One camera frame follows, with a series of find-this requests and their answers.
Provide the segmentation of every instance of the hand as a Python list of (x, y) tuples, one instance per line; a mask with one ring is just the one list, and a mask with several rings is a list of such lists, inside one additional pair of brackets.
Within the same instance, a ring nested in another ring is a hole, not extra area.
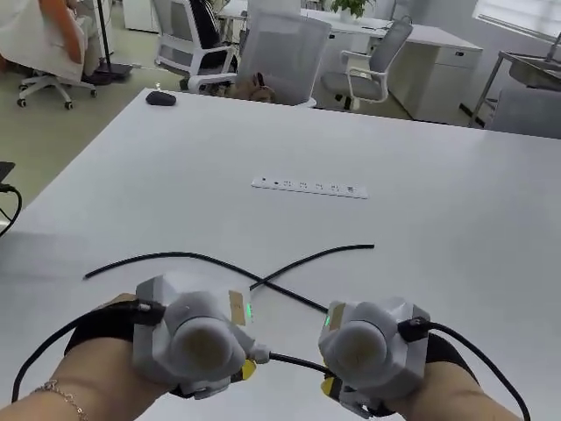
[[(135, 298), (122, 294), (105, 305)], [(169, 390), (136, 373), (132, 344), (112, 338), (92, 339), (73, 348), (52, 379), (59, 381), (63, 392), (75, 395), (90, 419), (133, 420)]]

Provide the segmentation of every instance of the power strip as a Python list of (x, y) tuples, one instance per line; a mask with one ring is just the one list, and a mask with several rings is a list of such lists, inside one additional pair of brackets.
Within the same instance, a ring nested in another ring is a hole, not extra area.
[(252, 182), (258, 189), (297, 191), (314, 195), (328, 195), (367, 199), (366, 187), (349, 186), (337, 182), (302, 182), (288, 178), (257, 177)]

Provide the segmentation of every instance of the bracelet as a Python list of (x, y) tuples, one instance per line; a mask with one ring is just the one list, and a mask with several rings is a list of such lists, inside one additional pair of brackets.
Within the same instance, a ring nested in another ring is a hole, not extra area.
[(76, 412), (78, 413), (78, 418), (80, 421), (88, 421), (88, 416), (84, 413), (83, 409), (78, 406), (76, 401), (74, 400), (74, 395), (70, 393), (64, 393), (62, 390), (59, 389), (57, 384), (59, 383), (58, 380), (49, 380), (43, 386), (36, 388), (33, 393), (38, 392), (53, 392), (57, 395), (60, 395), (64, 398), (65, 402), (70, 403)]

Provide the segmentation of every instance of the black strap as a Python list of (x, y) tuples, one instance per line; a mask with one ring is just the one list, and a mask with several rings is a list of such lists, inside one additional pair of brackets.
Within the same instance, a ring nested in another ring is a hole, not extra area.
[[(114, 338), (132, 343), (133, 337), (134, 323), (129, 318), (115, 317), (112, 313), (100, 313), (92, 318), (87, 318), (76, 327), (68, 341), (64, 354), (66, 355), (72, 348), (92, 339)], [(431, 362), (450, 362), (456, 364), (467, 371), (473, 377), (473, 380), (478, 382), (473, 371), (459, 354), (458, 350), (446, 339), (433, 333), (429, 334), (429, 344), (427, 347), (427, 364)], [(192, 396), (184, 395), (179, 386), (170, 393), (183, 398), (190, 398)], [(370, 410), (370, 413), (375, 417), (388, 417), (394, 414), (384, 404), (381, 404), (377, 410)]]

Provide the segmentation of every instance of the floor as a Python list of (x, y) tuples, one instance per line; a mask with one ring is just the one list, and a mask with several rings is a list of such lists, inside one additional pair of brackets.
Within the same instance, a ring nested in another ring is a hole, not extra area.
[[(157, 69), (153, 64), (155, 34), (128, 31), (124, 28), (119, 4), (112, 12), (116, 51), (115, 62), (137, 65), (131, 78), (121, 84), (100, 87), (98, 98), (89, 97), (85, 89), (73, 89), (75, 108), (66, 111), (53, 89), (44, 89), (28, 99), (26, 109), (16, 105), (20, 75), (0, 75), (0, 161), (16, 162), (5, 180), (18, 187), (24, 205), (32, 201), (56, 175), (96, 137), (96, 135), (143, 89), (160, 86), (178, 90), (179, 76)], [(408, 119), (395, 101), (364, 104), (354, 112)], [(458, 111), (458, 125), (466, 125), (467, 116)], [(0, 196), (0, 208), (9, 215), (14, 200)], [(0, 216), (0, 225), (5, 224)]]

